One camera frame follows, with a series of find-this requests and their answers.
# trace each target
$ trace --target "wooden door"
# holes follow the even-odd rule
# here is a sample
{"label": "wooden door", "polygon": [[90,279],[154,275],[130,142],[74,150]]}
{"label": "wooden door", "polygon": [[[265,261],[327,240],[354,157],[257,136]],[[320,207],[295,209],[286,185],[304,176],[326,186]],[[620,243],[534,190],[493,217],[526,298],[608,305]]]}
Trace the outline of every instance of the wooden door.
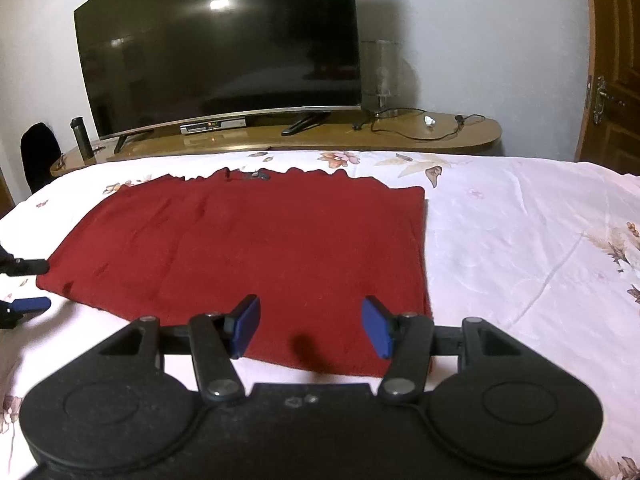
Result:
{"label": "wooden door", "polygon": [[590,90],[577,160],[640,175],[640,0],[590,0]]}
{"label": "wooden door", "polygon": [[4,176],[2,176],[2,171],[0,171],[0,218],[6,215],[11,209],[15,206],[14,199],[11,198],[11,194],[9,193],[9,188],[4,181]]}

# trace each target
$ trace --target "curved tv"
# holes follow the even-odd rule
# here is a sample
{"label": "curved tv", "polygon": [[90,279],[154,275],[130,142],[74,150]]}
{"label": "curved tv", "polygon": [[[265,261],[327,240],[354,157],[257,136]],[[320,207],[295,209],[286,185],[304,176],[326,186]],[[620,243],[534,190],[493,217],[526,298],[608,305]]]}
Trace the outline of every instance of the curved tv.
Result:
{"label": "curved tv", "polygon": [[360,107],[355,0],[89,0],[75,20],[101,138]]}

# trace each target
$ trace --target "white object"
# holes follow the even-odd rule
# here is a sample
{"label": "white object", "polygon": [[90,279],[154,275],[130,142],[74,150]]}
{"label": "white object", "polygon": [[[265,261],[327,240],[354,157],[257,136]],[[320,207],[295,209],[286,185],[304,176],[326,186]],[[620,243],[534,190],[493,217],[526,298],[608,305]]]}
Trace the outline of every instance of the white object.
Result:
{"label": "white object", "polygon": [[[590,465],[608,480],[620,473],[622,457],[640,464],[640,418],[634,416],[640,392],[640,304],[634,291],[640,290],[640,179],[588,163],[532,158],[309,151],[269,152],[271,160],[265,161],[249,156],[253,153],[144,158],[75,171],[2,218],[0,240],[10,253],[46,258],[114,184],[144,186],[148,178],[167,173],[195,178],[221,168],[284,172],[292,167],[331,172],[329,161],[341,160],[352,177],[373,176],[394,188],[424,187],[424,257],[435,322],[459,326],[465,317],[485,318],[584,381],[605,412]],[[428,174],[438,175],[435,189]],[[349,204],[335,207],[348,214]],[[621,251],[625,259],[609,254]],[[33,278],[20,286],[23,281],[0,276],[0,299],[42,293]],[[0,398],[9,384],[7,394],[23,397],[126,324],[107,312],[45,295],[52,300],[46,314],[0,331]],[[250,359],[234,367],[247,390],[259,381],[318,380],[317,374]],[[190,357],[169,356],[166,370],[195,387]],[[428,386],[455,371],[455,358],[437,358]],[[373,389],[380,383],[321,379],[366,381]],[[35,465],[18,422],[0,434],[0,471],[7,471],[13,430],[11,472],[4,477],[9,480]]]}
{"label": "white object", "polygon": [[230,5],[231,5],[231,2],[229,0],[213,0],[209,4],[209,8],[211,10],[223,10],[229,7]]}

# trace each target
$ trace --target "black cable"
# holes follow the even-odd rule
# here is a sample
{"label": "black cable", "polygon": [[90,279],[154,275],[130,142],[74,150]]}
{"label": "black cable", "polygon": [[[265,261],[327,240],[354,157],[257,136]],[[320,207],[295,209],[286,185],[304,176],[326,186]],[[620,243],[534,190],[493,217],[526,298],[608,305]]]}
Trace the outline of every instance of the black cable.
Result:
{"label": "black cable", "polygon": [[356,130],[357,132],[359,132],[362,127],[367,124],[370,120],[373,119],[373,117],[376,115],[375,112],[372,112],[371,110],[367,110],[366,108],[363,108],[362,110],[365,113],[365,117],[363,120],[358,121],[357,123],[353,123],[353,129]]}
{"label": "black cable", "polygon": [[478,121],[479,123],[481,123],[482,121],[486,120],[486,117],[484,115],[481,115],[481,114],[471,114],[471,115],[468,115],[468,116],[456,115],[455,118],[456,118],[456,122],[458,123],[458,126],[456,127],[456,129],[454,131],[449,132],[448,134],[445,134],[445,135],[440,136],[440,137],[433,137],[433,138],[430,138],[430,139],[425,139],[424,137],[412,137],[412,136],[409,136],[409,135],[404,134],[402,132],[398,132],[397,130],[389,130],[387,128],[375,129],[374,126],[376,124],[376,121],[378,119],[380,119],[380,116],[385,114],[385,113],[387,113],[387,112],[391,112],[391,111],[393,111],[393,112],[401,112],[401,111],[420,112],[421,114],[425,114],[425,115],[430,113],[427,110],[423,110],[422,108],[413,108],[413,107],[400,107],[400,108],[390,107],[390,108],[384,108],[384,109],[379,110],[378,112],[373,113],[373,114],[370,114],[370,112],[368,112],[370,115],[368,115],[368,117],[362,123],[354,124],[353,125],[353,129],[354,130],[359,130],[359,129],[361,129],[361,127],[364,124],[366,124],[369,120],[371,120],[371,127],[370,128],[371,128],[372,133],[376,134],[376,133],[380,133],[380,132],[390,132],[390,133],[393,133],[393,134],[398,134],[400,136],[403,136],[403,137],[405,137],[407,139],[424,140],[424,141],[430,142],[432,140],[442,140],[442,139],[446,139],[447,137],[457,135],[460,132],[460,130],[462,130],[462,128],[464,128],[466,120],[470,119],[471,117],[480,118],[481,120]]}

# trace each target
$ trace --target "door handle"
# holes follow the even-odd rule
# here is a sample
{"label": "door handle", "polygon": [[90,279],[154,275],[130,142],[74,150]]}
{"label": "door handle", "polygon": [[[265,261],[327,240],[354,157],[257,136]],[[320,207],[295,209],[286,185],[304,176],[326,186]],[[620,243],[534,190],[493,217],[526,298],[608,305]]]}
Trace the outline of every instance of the door handle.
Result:
{"label": "door handle", "polygon": [[596,104],[593,108],[593,124],[598,126],[604,117],[605,102],[611,102],[620,107],[625,107],[626,103],[622,99],[618,99],[613,95],[609,95],[607,91],[607,80],[604,76],[598,77],[598,85],[596,86]]}

